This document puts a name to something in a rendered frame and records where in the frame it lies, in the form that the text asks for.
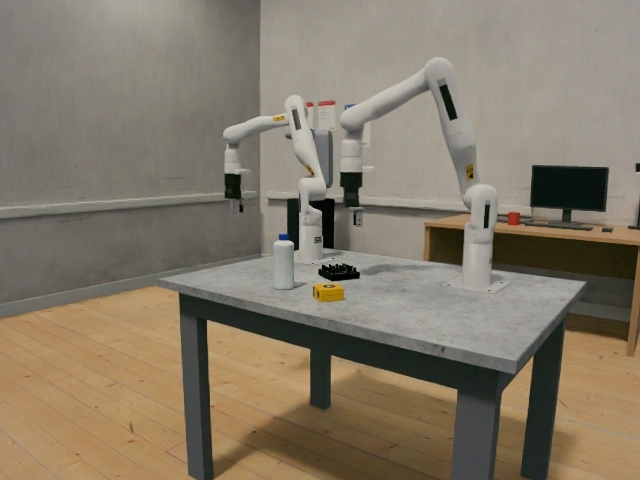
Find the white bottle with blue cap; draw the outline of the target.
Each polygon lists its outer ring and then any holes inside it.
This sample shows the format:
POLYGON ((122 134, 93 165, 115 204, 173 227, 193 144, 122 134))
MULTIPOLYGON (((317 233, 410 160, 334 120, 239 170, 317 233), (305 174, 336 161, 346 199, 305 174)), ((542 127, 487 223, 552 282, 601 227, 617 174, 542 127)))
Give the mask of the white bottle with blue cap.
POLYGON ((274 242, 274 288, 290 290, 294 288, 294 243, 288 234, 279 234, 274 242))

